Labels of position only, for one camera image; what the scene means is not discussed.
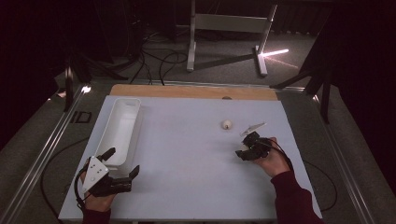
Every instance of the white table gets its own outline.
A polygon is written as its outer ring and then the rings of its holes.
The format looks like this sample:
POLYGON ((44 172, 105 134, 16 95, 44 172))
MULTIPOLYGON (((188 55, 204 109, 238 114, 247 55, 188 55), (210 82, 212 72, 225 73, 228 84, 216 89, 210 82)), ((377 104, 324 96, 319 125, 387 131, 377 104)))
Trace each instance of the white table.
MULTIPOLYGON (((81 158, 94 155, 113 102, 107 96, 81 158)), ((140 174, 132 191, 112 204, 120 220, 265 220, 276 219, 275 191, 260 167, 241 161, 235 151, 248 125, 266 121, 261 136, 276 136, 290 157, 297 181, 311 191, 302 158, 279 101, 141 97, 143 124, 134 155, 140 174), (233 122, 223 130, 223 120, 233 122)), ((67 193, 60 219, 81 219, 74 191, 67 193)))

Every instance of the black cable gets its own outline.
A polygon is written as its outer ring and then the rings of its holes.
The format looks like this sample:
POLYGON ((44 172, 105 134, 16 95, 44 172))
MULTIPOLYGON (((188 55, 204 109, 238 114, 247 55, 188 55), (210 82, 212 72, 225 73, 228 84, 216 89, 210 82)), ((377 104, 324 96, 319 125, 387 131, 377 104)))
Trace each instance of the black cable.
POLYGON ((172 56, 172 55, 175 55, 175 54, 176 54, 176 56, 177 56, 177 61, 178 61, 178 53, 172 52, 172 53, 168 54, 166 57, 164 57, 164 58, 163 58, 163 61, 162 61, 161 64, 160 64, 160 70, 158 71, 158 73, 159 73, 159 76, 160 76, 160 81, 161 81, 161 83, 163 84, 163 86, 165 85, 165 83, 163 82, 163 78, 165 77, 165 75, 166 75, 169 71, 171 71, 171 70, 176 66, 177 63, 173 63, 172 66, 162 75, 162 74, 161 74, 161 71, 162 71, 162 68, 163 68, 163 64, 164 64, 165 60, 166 60, 168 57, 170 57, 170 56, 172 56))
POLYGON ((164 63, 184 63, 184 62, 186 62, 187 59, 188 59, 188 56, 187 56, 187 54, 185 54, 185 53, 177 52, 177 51, 175 51, 174 49, 167 49, 167 50, 171 50, 171 51, 173 51, 173 53, 175 53, 175 54, 181 54, 181 55, 183 55, 183 56, 185 57, 185 59, 182 60, 182 61, 177 61, 177 62, 169 62, 169 61, 166 61, 165 59, 161 59, 161 58, 159 58, 159 57, 157 57, 157 56, 155 56, 155 55, 153 55, 153 54, 150 54, 150 53, 148 53, 148 52, 146 52, 146 51, 144 51, 144 50, 143 50, 143 53, 145 53, 145 54, 147 54, 148 56, 151 56, 151 57, 153 57, 153 58, 155 58, 155 59, 157 59, 157 60, 159 60, 159 61, 161 61, 161 62, 164 62, 164 63))
POLYGON ((323 173, 323 174, 330 180, 330 182, 332 183, 332 187, 333 187, 333 189, 334 189, 334 194, 335 194, 335 196, 334 196, 334 201, 332 202, 332 204, 331 204, 329 207, 324 208, 324 209, 320 209, 320 212, 325 212, 325 211, 328 211, 328 210, 332 209, 332 208, 335 206, 335 204, 337 203, 337 201, 338 201, 338 190, 337 190, 337 187, 335 186, 334 182, 333 182, 332 179, 329 177, 329 175, 327 175, 323 170, 321 170, 320 168, 318 168, 316 165, 312 164, 312 163, 309 162, 309 161, 305 161, 305 160, 303 160, 303 162, 305 162, 305 163, 311 165, 312 167, 316 168, 317 170, 319 170, 319 171, 320 171, 321 173, 323 173))
POLYGON ((142 59, 142 62, 141 62, 141 64, 140 64, 140 67, 139 67, 139 69, 137 70, 137 72, 132 76, 132 79, 131 79, 131 81, 129 82, 129 84, 132 84, 132 83, 134 82, 134 79, 139 75, 140 71, 142 70, 143 66, 145 65, 145 58, 144 58, 144 56, 143 56, 143 57, 139 57, 139 58, 143 58, 143 59, 142 59))
POLYGON ((41 173, 41 176, 40 176, 40 191, 41 191, 41 194, 43 195, 44 201, 46 202, 47 206, 49 207, 51 213, 55 216, 55 218, 56 218, 56 219, 58 220, 58 222, 61 223, 61 224, 64 224, 64 223, 63 223, 60 219, 58 219, 58 213, 55 211, 55 208, 54 208, 54 207, 52 206, 52 204, 50 203, 50 200, 48 199, 48 197, 47 197, 47 195, 46 195, 46 193, 45 193, 45 191, 44 191, 44 175, 45 175, 45 173, 46 173, 46 171, 47 171, 47 168, 49 167, 50 163, 53 161, 53 159, 55 159, 58 155, 60 155, 62 152, 64 152, 65 150, 69 149, 70 147, 73 147, 73 146, 75 146, 75 145, 77 145, 77 144, 79 144, 79 143, 82 143, 82 142, 84 142, 84 141, 86 141, 86 140, 88 140, 88 139, 89 139, 89 137, 83 138, 83 139, 81 139, 81 140, 79 140, 79 141, 77 141, 77 142, 75 142, 75 143, 73 143, 73 144, 71 144, 71 145, 69 145, 69 146, 67 146, 67 147, 62 148, 60 151, 58 151, 57 153, 55 153, 55 154, 49 159, 49 161, 47 162, 47 164, 46 164, 46 166, 44 167, 43 172, 41 173))

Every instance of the hand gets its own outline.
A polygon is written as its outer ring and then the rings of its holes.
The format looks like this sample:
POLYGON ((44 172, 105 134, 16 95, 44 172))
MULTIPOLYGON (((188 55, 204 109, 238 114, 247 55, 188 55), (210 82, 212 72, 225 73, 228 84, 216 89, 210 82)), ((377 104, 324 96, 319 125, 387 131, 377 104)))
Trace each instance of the hand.
MULTIPOLYGON (((271 141, 272 147, 279 148, 276 144, 276 138, 271 137, 270 139, 274 141, 271 141)), ((253 162, 260 165, 265 173, 267 173, 271 177, 290 170, 288 164, 285 161, 285 158, 280 154, 279 151, 275 149, 271 149, 270 153, 266 158, 259 158, 253 162)))
MULTIPOLYGON (((85 175, 87 172, 81 174, 80 179, 82 183, 84 183, 85 175)), ((110 209, 111 204, 113 203, 116 194, 111 194, 105 197, 95 197, 91 195, 89 192, 86 192, 84 197, 85 200, 85 208, 97 212, 106 212, 110 209)))

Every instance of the maroon sleeve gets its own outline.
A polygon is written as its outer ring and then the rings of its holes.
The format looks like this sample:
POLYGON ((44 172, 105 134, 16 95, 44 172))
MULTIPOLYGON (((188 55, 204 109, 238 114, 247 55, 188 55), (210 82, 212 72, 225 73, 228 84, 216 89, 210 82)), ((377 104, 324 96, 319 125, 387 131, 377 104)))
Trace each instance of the maroon sleeve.
POLYGON ((110 221, 111 210, 107 212, 97 212, 85 209, 82 224, 108 224, 110 221))
POLYGON ((312 196, 297 183, 294 172, 288 171, 272 178, 276 190, 276 216, 278 224, 324 223, 314 212, 312 196))

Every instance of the white tray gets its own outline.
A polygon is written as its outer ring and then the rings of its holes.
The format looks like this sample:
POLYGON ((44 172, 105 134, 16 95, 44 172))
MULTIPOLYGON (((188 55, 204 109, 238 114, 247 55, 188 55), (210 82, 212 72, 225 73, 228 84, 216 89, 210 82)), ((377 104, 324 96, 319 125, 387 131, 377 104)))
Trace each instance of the white tray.
POLYGON ((132 159, 142 117, 139 108, 139 99, 119 98, 111 109, 95 156, 102 155, 112 147, 116 149, 110 159, 103 161, 112 176, 128 176, 133 169, 132 159))

